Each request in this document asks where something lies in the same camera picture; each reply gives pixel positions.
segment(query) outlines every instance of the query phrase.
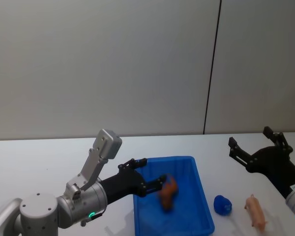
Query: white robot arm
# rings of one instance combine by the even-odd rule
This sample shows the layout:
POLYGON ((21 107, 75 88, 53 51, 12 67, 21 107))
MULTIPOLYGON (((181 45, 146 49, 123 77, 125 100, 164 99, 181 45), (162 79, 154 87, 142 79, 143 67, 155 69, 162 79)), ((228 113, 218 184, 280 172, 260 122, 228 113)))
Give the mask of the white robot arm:
POLYGON ((275 146, 265 147, 252 155, 242 150, 236 140, 230 137, 230 157, 243 165, 248 172, 265 175, 295 214, 295 165, 290 161, 293 148, 283 133, 274 133, 268 126, 264 128, 264 135, 275 146))
POLYGON ((98 178, 121 144, 121 138, 113 131, 101 130, 81 172, 66 184, 62 196, 36 193, 23 200, 14 199, 0 209, 0 236, 57 236, 58 228, 66 229, 78 222, 85 226, 102 216, 108 204, 128 194, 144 197, 160 190, 165 175, 145 182, 135 171, 147 164, 146 159, 131 159, 118 166, 119 173, 115 176, 98 178))

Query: blue bin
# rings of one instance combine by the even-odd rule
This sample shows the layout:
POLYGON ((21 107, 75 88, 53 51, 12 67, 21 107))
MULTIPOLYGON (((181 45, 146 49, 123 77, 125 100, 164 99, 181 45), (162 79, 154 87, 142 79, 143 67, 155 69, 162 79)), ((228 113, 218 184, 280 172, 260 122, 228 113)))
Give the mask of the blue bin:
POLYGON ((214 223, 196 162, 191 156, 149 158, 138 168, 146 181, 171 174, 179 187, 174 208, 164 212, 158 193, 144 198, 133 197, 136 236, 207 236, 214 232, 214 223))

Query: white table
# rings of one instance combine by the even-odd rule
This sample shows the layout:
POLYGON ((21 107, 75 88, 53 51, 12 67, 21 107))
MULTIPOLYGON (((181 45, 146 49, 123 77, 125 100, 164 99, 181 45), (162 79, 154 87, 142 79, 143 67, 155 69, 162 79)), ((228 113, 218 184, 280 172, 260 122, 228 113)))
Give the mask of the white table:
MULTIPOLYGON (((228 138, 233 136, 248 153, 272 145, 262 134, 222 134, 159 137, 125 137, 115 160, 110 160, 100 177, 117 173, 117 165, 130 158, 191 155, 196 159, 206 199, 214 220, 214 236, 255 236, 244 204, 254 194, 265 210, 267 236, 295 236, 295 216, 270 181, 261 174, 250 174, 229 157, 228 138), (213 209, 216 195, 233 203, 229 217, 213 209)), ((285 134, 294 148, 295 133, 285 134)), ((62 195, 65 184, 84 164, 94 142, 87 139, 0 141, 0 205, 8 199, 24 198, 37 192, 62 195)), ((82 228, 76 224, 59 230, 60 236, 133 236, 133 199, 127 196, 108 206, 105 214, 82 228)))

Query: blue toy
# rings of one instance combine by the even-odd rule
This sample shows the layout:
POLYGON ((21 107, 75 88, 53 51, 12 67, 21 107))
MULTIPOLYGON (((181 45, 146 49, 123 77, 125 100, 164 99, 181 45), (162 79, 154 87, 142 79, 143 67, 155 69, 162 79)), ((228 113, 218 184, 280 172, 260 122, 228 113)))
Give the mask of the blue toy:
POLYGON ((232 211, 232 203, 222 195, 217 195, 214 198, 214 210, 219 215, 229 215, 232 211))

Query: orange toy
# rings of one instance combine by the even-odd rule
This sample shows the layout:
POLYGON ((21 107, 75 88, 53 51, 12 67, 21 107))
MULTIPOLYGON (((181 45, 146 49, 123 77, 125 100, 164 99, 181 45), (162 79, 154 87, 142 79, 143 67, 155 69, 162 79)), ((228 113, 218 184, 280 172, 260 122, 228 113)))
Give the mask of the orange toy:
POLYGON ((245 209, 248 209, 251 216, 252 224, 251 226, 256 227, 261 233, 265 231, 266 220, 264 212, 261 209, 258 199, 251 194, 250 198, 247 198, 245 209))
POLYGON ((178 186, 176 181, 172 176, 170 176, 170 183, 166 182, 163 185, 161 191, 159 191, 159 197, 161 201, 161 205, 164 210, 168 211, 173 208, 173 196, 178 191, 178 186))

